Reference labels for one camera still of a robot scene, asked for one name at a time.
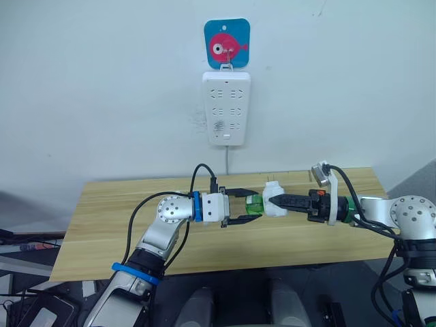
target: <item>small bottle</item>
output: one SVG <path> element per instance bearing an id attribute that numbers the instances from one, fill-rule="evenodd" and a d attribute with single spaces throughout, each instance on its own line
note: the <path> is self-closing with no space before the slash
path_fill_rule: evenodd
<path id="1" fill-rule="evenodd" d="M 245 198 L 245 210 L 248 215 L 261 215 L 264 213 L 264 201 L 260 194 L 253 194 Z"/>

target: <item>wall outlet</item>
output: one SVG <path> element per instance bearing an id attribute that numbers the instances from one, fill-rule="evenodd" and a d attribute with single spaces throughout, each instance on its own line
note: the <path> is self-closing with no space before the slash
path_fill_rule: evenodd
<path id="1" fill-rule="evenodd" d="M 250 75 L 246 72 L 221 71 L 203 74 L 203 98 L 210 143 L 244 143 L 250 84 Z"/>

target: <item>electrical socket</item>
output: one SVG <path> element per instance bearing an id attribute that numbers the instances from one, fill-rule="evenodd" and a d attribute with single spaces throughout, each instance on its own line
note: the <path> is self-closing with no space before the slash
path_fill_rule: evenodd
<path id="1" fill-rule="evenodd" d="M 205 72 L 203 98 L 209 142 L 242 145 L 247 129 L 250 96 L 247 72 Z"/>

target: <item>white wall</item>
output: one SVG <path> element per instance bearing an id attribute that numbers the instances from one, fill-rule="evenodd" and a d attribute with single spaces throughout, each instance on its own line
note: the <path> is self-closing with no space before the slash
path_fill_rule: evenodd
<path id="1" fill-rule="evenodd" d="M 211 18 L 251 23 L 246 145 L 231 173 L 433 159 L 433 0 L 0 1 L 1 228 L 65 228 L 85 182 L 224 171 L 200 95 Z M 23 217 L 20 208 L 26 205 Z"/>

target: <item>floor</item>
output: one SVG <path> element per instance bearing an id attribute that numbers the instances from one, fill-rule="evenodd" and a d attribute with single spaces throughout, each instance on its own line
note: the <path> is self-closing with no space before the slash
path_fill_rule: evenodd
<path id="1" fill-rule="evenodd" d="M 10 253 L 7 256 L 53 264 L 57 249 Z M 215 293 L 214 326 L 267 324 L 269 319 L 266 309 L 267 286 L 269 280 L 276 278 L 282 279 L 300 294 L 313 326 L 325 326 L 318 303 L 320 296 L 324 294 L 335 302 L 341 303 L 347 326 L 389 326 L 371 305 L 369 294 L 377 275 L 364 262 L 232 270 L 166 277 L 157 288 L 154 325 L 171 326 L 185 301 L 196 289 L 203 286 L 211 287 Z M 16 274 L 14 291 L 19 292 L 25 287 L 45 280 L 47 280 L 45 277 Z M 97 286 L 102 287 L 105 282 L 99 281 Z M 81 326 L 97 296 L 90 296 L 84 300 L 81 282 L 64 283 L 54 287 L 53 291 L 65 294 L 80 304 L 78 326 Z M 386 293 L 393 307 L 400 308 L 401 292 L 388 284 Z"/>

